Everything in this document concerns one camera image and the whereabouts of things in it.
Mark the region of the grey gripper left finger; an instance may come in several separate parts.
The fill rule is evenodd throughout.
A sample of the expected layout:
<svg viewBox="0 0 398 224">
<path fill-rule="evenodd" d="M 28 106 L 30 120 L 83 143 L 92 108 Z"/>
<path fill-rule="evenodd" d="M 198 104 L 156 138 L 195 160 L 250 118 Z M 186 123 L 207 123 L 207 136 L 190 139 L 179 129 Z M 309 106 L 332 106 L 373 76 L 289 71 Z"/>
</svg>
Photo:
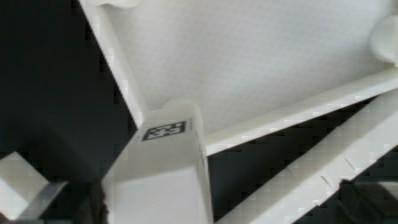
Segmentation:
<svg viewBox="0 0 398 224">
<path fill-rule="evenodd" d="M 99 182 L 51 182 L 33 197 L 14 224 L 108 224 L 106 215 Z"/>
</svg>

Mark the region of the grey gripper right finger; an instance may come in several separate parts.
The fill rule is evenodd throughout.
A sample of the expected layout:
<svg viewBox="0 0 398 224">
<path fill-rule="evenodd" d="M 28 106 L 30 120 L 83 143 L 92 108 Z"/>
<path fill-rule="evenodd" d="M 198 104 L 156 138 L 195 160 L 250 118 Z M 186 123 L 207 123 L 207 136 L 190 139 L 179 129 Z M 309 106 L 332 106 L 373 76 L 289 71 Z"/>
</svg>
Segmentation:
<svg viewBox="0 0 398 224">
<path fill-rule="evenodd" d="M 334 224 L 398 224 L 398 182 L 341 182 Z"/>
</svg>

